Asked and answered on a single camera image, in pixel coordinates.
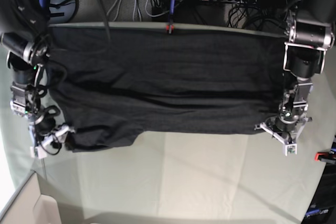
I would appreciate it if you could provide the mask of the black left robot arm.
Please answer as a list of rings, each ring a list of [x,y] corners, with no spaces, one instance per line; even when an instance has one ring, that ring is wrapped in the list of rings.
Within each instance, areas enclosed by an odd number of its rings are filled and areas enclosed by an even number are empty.
[[[321,74],[327,51],[335,43],[335,0],[290,0],[286,14],[283,93],[275,116],[257,124],[280,142],[285,156],[297,154],[297,140],[311,121],[308,96],[311,78]]]

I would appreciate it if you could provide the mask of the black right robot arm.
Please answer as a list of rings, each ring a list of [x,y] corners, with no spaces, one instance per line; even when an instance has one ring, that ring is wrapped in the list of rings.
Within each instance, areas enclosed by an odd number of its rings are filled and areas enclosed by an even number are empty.
[[[47,21],[51,4],[45,0],[1,0],[1,45],[8,50],[7,66],[13,68],[11,110],[29,121],[33,141],[32,157],[45,158],[51,145],[60,150],[71,143],[76,130],[67,124],[56,125],[57,106],[40,104],[49,89],[63,82],[66,68],[49,59],[50,34]]]

